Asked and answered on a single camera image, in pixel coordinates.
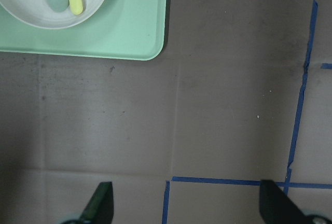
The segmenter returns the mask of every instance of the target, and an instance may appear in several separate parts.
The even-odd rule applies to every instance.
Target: blue tape
[[[322,63],[322,69],[332,69],[332,64],[330,63]]]
[[[172,181],[179,181],[183,183],[200,183],[200,184],[229,184],[229,185],[245,185],[245,186],[260,185],[260,181],[253,181],[253,180],[216,179],[216,178],[182,177],[182,176],[173,176]],[[285,183],[276,183],[276,184],[279,187],[285,187]],[[332,189],[332,184],[289,183],[288,187],[304,188],[304,189]]]
[[[304,68],[303,68],[302,86],[301,86],[300,92],[299,92],[299,99],[297,102],[295,122],[294,122],[293,135],[292,135],[292,142],[290,143],[290,150],[289,150],[289,156],[288,156],[288,164],[287,164],[285,187],[284,187],[285,194],[288,194],[288,188],[289,188],[289,184],[291,181],[290,178],[292,176],[291,165],[294,161],[296,143],[297,143],[301,116],[302,116],[303,103],[305,100],[305,91],[306,91],[307,81],[308,81],[308,68],[310,65],[310,57],[311,57],[311,51],[312,51],[313,40],[314,40],[314,35],[315,35],[317,12],[318,12],[318,4],[314,0],[312,3],[312,11],[311,11],[311,19],[310,19],[310,34],[309,34],[309,41],[308,41],[308,46],[307,46],[306,60],[305,60]]]
[[[245,186],[259,186],[260,181],[252,180],[235,180],[235,179],[216,179],[216,178],[202,178],[202,177],[181,177],[173,176],[172,181],[180,181],[184,183],[201,183],[201,184],[231,184],[231,185],[245,185]]]
[[[168,204],[170,199],[170,181],[166,181],[165,193],[164,193],[164,205],[162,208],[162,224],[167,224],[168,217]]]
[[[289,183],[291,188],[305,188],[305,189],[332,189],[331,184],[302,184],[302,183]]]

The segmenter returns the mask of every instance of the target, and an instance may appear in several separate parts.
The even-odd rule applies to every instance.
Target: gray floor
[[[114,224],[161,223],[172,176],[284,181],[313,0],[171,0],[149,62],[0,53],[1,223],[57,223],[112,180]],[[332,184],[330,0],[292,182]],[[332,191],[290,188],[332,218]],[[171,182],[168,223],[262,223],[258,187]]]

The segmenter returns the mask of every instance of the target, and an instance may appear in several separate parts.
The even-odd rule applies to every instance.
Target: blue tape line
[[[297,102],[292,142],[290,143],[290,150],[289,150],[289,156],[288,156],[287,172],[286,172],[285,187],[284,187],[285,194],[288,194],[288,188],[289,188],[289,184],[291,181],[291,179],[290,179],[291,175],[292,175],[291,165],[294,161],[296,143],[297,143],[301,116],[302,116],[303,103],[305,100],[305,91],[306,91],[307,81],[308,81],[308,68],[309,68],[309,64],[310,64],[310,56],[311,56],[313,40],[314,40],[314,35],[315,35],[317,12],[318,12],[318,4],[314,0],[312,3],[312,11],[311,11],[311,19],[310,19],[310,35],[309,35],[309,41],[308,41],[308,46],[307,46],[306,60],[305,60],[304,68],[303,68],[302,86],[300,88],[299,99]]]
[[[202,177],[182,177],[173,176],[172,181],[183,183],[200,183],[200,184],[228,184],[228,185],[245,185],[245,186],[259,186],[260,181],[253,180],[235,180],[235,179],[217,179],[217,178],[202,178]],[[285,187],[285,183],[276,183],[279,187]],[[305,183],[289,183],[289,188],[304,188],[304,189],[332,189],[332,184],[305,184]]]
[[[305,188],[305,189],[332,189],[331,184],[302,184],[302,183],[289,183],[291,188]]]
[[[165,193],[164,193],[164,205],[162,208],[162,224],[167,224],[168,217],[168,204],[170,199],[170,181],[166,181]]]
[[[252,180],[235,180],[235,179],[216,179],[216,178],[202,178],[202,177],[181,177],[173,176],[172,181],[180,181],[184,183],[201,183],[201,184],[231,184],[231,185],[245,185],[245,186],[259,186],[260,181]]]
[[[322,69],[332,69],[332,64],[330,63],[322,63]]]

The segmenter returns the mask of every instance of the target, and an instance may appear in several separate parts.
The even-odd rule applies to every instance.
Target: dark stain
[[[115,69],[114,66],[110,67],[109,72],[112,73],[114,69]]]

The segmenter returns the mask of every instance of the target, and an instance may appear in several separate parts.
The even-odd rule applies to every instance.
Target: mint green tray
[[[20,22],[0,6],[0,50],[150,60],[164,42],[166,0],[105,0],[85,22],[43,30]]]

